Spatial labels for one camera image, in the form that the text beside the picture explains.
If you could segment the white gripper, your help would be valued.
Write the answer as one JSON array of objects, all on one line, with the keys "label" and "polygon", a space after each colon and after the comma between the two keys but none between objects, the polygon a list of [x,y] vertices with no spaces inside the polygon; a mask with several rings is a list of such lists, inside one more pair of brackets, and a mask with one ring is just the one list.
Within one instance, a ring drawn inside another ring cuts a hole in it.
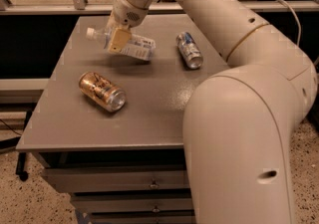
[{"label": "white gripper", "polygon": [[132,36],[131,29],[140,25],[148,14],[147,9],[138,8],[128,0],[114,0],[107,22],[107,29],[113,29],[107,50],[119,53]]}]

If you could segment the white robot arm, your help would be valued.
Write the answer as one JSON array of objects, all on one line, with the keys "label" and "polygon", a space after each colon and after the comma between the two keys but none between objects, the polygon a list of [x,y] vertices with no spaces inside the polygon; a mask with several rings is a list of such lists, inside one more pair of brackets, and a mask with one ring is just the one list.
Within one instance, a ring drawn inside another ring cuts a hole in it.
[{"label": "white robot arm", "polygon": [[[130,31],[153,0],[115,0],[110,26]],[[290,139],[312,108],[308,56],[237,0],[176,0],[227,63],[203,81],[183,115],[197,224],[296,224]]]}]

